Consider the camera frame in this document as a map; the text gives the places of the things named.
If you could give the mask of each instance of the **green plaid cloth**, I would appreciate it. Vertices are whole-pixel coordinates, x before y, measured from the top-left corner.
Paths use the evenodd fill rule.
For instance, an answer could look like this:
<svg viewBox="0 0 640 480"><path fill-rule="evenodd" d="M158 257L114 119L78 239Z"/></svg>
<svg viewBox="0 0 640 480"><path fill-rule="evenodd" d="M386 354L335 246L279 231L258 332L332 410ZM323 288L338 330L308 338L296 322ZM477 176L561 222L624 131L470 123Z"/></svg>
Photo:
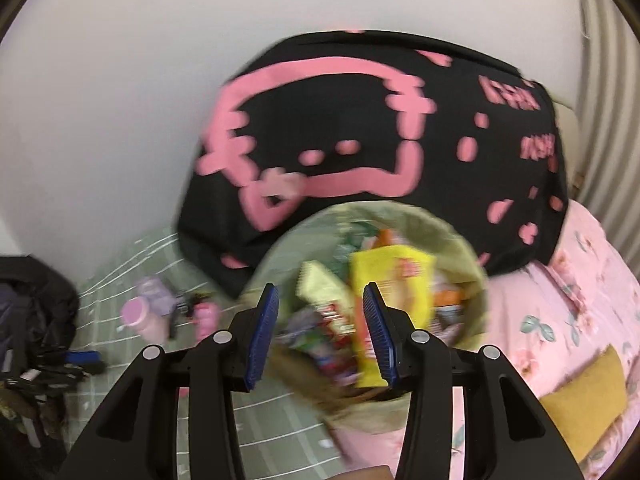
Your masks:
<svg viewBox="0 0 640 480"><path fill-rule="evenodd" d="M110 388L147 343L122 325L120 309L136 296L135 283L143 276L158 274L176 289L212 293L222 309L221 327L242 309L233 304L206 276L186 262L177 249L177 236L170 228L148 234L127 247L92 279L78 285L81 306L73 350L93 349L107 363L107 371L83 381L78 391L66 395L68 425L65 441L71 447L82 428ZM193 346L194 326L183 322L177 338L166 351ZM242 453L242 464L250 480L324 479L345 471L338 450L308 405L294 400L279 381L263 378L250 394L233 394L234 415ZM178 478L188 480L188 397L178 404Z"/></svg>

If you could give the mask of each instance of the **silver screw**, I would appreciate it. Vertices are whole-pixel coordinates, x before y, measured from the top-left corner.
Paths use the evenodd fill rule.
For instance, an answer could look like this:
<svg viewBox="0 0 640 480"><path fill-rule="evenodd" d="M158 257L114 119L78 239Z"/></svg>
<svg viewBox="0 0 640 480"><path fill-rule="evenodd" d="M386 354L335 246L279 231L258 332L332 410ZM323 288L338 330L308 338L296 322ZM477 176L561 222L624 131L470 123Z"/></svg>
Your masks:
<svg viewBox="0 0 640 480"><path fill-rule="evenodd" d="M420 344L425 344L429 340L429 333L424 330L414 330L411 332L411 339Z"/></svg>
<svg viewBox="0 0 640 480"><path fill-rule="evenodd" d="M142 351L142 357L151 361L160 355L160 348L158 346L148 346Z"/></svg>
<svg viewBox="0 0 640 480"><path fill-rule="evenodd" d="M495 346L485 346L482 353L489 359L497 359L500 357L500 351Z"/></svg>
<svg viewBox="0 0 640 480"><path fill-rule="evenodd" d="M219 345L222 345L231 341L232 337L233 336L231 335L231 332L229 332L229 330L220 330L213 335L213 341L215 341Z"/></svg>

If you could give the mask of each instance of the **pink blanket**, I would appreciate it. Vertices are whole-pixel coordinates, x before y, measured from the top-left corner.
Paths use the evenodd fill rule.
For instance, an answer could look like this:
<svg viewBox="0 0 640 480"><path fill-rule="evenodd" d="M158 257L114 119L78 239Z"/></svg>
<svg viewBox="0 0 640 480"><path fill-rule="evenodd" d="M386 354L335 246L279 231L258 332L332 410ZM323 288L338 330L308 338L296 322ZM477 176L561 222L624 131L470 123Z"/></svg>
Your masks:
<svg viewBox="0 0 640 480"><path fill-rule="evenodd" d="M532 391L544 396L571 380L609 344L627 380L626 412L580 464L595 480L613 462L640 420L640 286L595 219L572 202L549 267L532 263L489 282L486 343L508 356ZM463 477L462 389L454 389L451 480ZM404 430L379 435L337 432L354 468L398 466Z"/></svg>

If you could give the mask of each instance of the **black fabric with pink print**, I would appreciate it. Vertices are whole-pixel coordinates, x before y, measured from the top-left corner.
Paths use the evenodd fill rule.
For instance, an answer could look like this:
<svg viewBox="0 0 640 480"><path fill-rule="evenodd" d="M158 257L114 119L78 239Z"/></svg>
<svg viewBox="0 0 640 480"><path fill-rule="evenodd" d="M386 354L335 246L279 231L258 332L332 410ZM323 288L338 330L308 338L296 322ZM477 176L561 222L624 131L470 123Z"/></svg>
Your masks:
<svg viewBox="0 0 640 480"><path fill-rule="evenodd" d="M288 229L359 200L427 209L489 275L548 263L568 200L551 99L514 67L430 38L284 40L221 88L180 248L236 297Z"/></svg>

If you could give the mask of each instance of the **yellow pillow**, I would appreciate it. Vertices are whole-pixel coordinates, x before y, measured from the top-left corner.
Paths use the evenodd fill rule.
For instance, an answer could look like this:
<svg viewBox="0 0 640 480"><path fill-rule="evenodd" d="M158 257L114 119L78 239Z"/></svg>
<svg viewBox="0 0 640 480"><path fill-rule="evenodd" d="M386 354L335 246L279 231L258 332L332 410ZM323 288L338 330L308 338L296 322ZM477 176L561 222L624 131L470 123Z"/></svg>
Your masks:
<svg viewBox="0 0 640 480"><path fill-rule="evenodd" d="M576 462L581 462L626 408L625 373L615 348L607 347L580 375L540 403Z"/></svg>

